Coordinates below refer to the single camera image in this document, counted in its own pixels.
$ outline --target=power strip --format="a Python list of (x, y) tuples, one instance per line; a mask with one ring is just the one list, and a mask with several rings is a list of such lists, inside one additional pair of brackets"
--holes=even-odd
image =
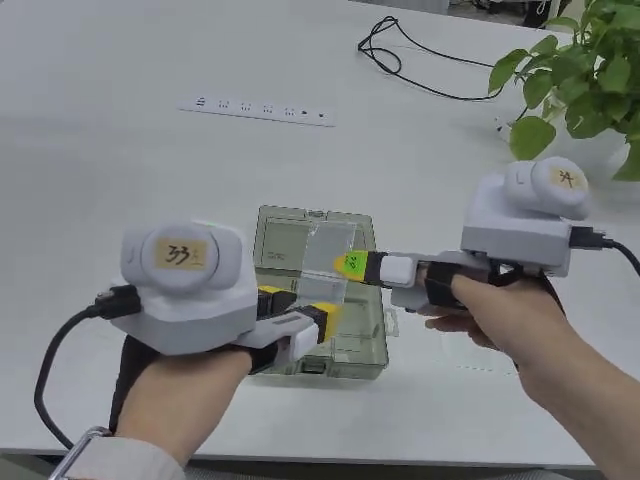
[(215, 95), (200, 95), (193, 98), (193, 100), (178, 105), (178, 109), (186, 112), (213, 113), (234, 117), (274, 120), (276, 122), (335, 127), (334, 116), (326, 109), (274, 105), (269, 102), (232, 100), (228, 97)]

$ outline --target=cable plug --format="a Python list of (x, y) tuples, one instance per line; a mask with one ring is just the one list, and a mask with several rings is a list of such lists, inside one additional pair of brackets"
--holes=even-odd
[(111, 287), (108, 291), (100, 293), (89, 307), (92, 314), (112, 320), (126, 315), (133, 315), (142, 311), (142, 303), (138, 295), (138, 289), (133, 285)]
[(608, 246), (607, 241), (605, 233), (596, 231), (593, 227), (571, 227), (569, 248), (577, 248), (579, 250), (611, 248)]

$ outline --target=black wire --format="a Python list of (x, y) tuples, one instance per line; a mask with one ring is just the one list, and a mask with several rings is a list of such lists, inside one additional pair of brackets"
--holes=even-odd
[[(396, 27), (409, 42), (411, 42), (421, 50), (424, 50), (425, 52), (428, 52), (432, 55), (437, 55), (438, 57), (446, 58), (448, 60), (454, 60), (456, 62), (467, 63), (469, 65), (478, 65), (481, 67), (493, 68), (493, 65), (488, 63), (478, 62), (476, 60), (469, 60), (466, 58), (454, 57), (452, 55), (447, 55), (446, 53), (433, 50), (432, 48), (425, 47), (424, 45), (413, 40), (407, 34), (407, 32), (403, 30), (403, 28), (400, 26), (400, 21), (397, 18), (392, 16), (387, 16), (387, 17), (384, 17), (382, 20), (380, 20), (378, 23), (376, 23), (371, 29), (371, 32), (369, 33), (369, 35), (367, 35), (366, 38), (364, 38), (363, 40), (360, 41), (360, 43), (358, 43), (358, 51), (364, 53), (367, 57), (373, 60), (378, 65), (378, 67), (380, 67), (385, 73), (388, 73), (389, 75), (392, 75), (401, 80), (404, 80), (405, 82), (410, 83), (411, 85), (414, 85), (418, 88), (422, 88), (430, 93), (439, 95), (441, 97), (450, 98), (452, 100), (478, 102), (478, 101), (490, 100), (492, 98), (496, 98), (498, 95), (500, 95), (500, 93), (502, 93), (502, 88), (500, 88), (497, 92), (492, 93), (491, 95), (486, 95), (484, 97), (460, 97), (458, 95), (452, 95), (450, 93), (441, 92), (440, 90), (436, 90), (435, 88), (429, 87), (427, 85), (423, 85), (422, 83), (416, 82), (414, 80), (411, 80), (410, 78), (405, 77), (404, 75), (401, 75), (400, 71), (402, 70), (402, 60), (400, 59), (400, 57), (387, 48), (374, 47), (372, 43), (373, 37), (381, 34), (386, 30), (389, 30), (392, 27)], [(378, 57), (376, 57), (376, 52), (384, 53), (386, 55), (393, 57), (394, 60), (397, 62), (397, 68), (395, 69), (391, 68), (388, 65), (386, 65), (384, 62), (379, 60)]]
[(49, 373), (51, 372), (53, 360), (64, 338), (80, 322), (86, 320), (87, 318), (94, 318), (97, 316), (98, 309), (93, 306), (88, 307), (67, 320), (67, 322), (53, 336), (51, 342), (49, 343), (49, 346), (47, 347), (47, 351), (44, 354), (44, 358), (42, 359), (40, 373), (38, 374), (38, 381), (36, 382), (36, 389), (33, 393), (33, 403), (35, 404), (38, 415), (40, 415), (42, 423), (45, 424), (45, 426), (49, 429), (53, 436), (56, 437), (60, 441), (60, 443), (62, 443), (62, 445), (64, 445), (67, 449), (71, 449), (71, 447), (73, 447), (73, 442), (71, 442), (71, 440), (69, 440), (69, 438), (67, 438), (67, 436), (62, 433), (62, 431), (58, 428), (56, 423), (49, 415), (47, 407), (45, 407), (44, 405), (44, 389), (47, 386), (47, 380), (49, 378)]
[(613, 248), (615, 250), (618, 250), (620, 253), (622, 253), (627, 258), (627, 260), (629, 260), (629, 262), (633, 266), (633, 268), (636, 271), (636, 273), (638, 275), (640, 275), (640, 261), (633, 254), (633, 252), (631, 250), (629, 250), (627, 247), (625, 247), (620, 242), (616, 242), (615, 240), (611, 240), (611, 239), (608, 239), (608, 238), (604, 240), (604, 246), (605, 246), (605, 248)]

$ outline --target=white table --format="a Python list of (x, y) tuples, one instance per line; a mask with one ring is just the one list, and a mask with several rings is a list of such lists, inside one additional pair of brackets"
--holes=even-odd
[[(493, 117), (517, 113), (521, 101), (506, 92), (493, 103), (453, 102), (380, 74), (355, 45), (389, 12), (426, 44), (488, 62), (544, 35), (341, 0), (0, 7), (1, 451), (61, 452), (32, 406), (37, 371), (53, 333), (118, 273), (127, 225), (209, 218), (252, 238), (258, 206), (273, 204), (371, 214), (381, 249), (457, 246), (476, 182), (510, 159)], [(409, 76), (485, 91), (482, 69), (401, 51)], [(176, 110), (200, 92), (331, 107), (338, 126)], [(594, 222), (640, 251), (637, 215), (599, 210)], [(640, 376), (638, 279), (614, 253), (574, 260), (559, 282), (572, 321)], [(121, 341), (96, 320), (60, 350), (46, 402), (71, 438), (106, 423)], [(408, 314), (388, 344), (390, 366), (371, 383), (247, 379), (200, 455), (590, 463), (502, 360), (483, 357), (495, 371), (464, 368), (491, 354), (425, 331)]]

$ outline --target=hand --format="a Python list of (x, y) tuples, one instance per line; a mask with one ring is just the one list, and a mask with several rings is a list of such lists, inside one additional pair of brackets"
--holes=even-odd
[(116, 435), (156, 445), (184, 466), (250, 370), (242, 351), (158, 357), (126, 395)]
[(429, 319), (426, 327), (466, 332), (476, 344), (509, 355), (532, 398), (536, 392), (527, 374), (553, 368), (584, 344), (553, 297), (532, 280), (498, 288), (456, 275), (451, 287), (469, 312)]

